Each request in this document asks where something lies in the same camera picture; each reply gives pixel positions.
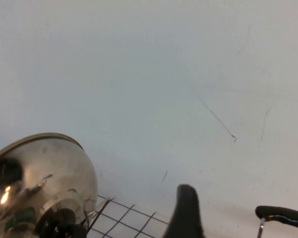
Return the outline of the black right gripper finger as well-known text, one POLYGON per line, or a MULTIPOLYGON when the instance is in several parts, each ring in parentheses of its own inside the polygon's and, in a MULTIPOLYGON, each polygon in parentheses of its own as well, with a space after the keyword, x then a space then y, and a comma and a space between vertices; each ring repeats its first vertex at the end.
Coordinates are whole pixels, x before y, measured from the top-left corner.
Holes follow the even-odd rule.
POLYGON ((163 235, 165 238, 203 238, 199 199, 194 187, 181 184, 177 188, 176 206, 163 235))

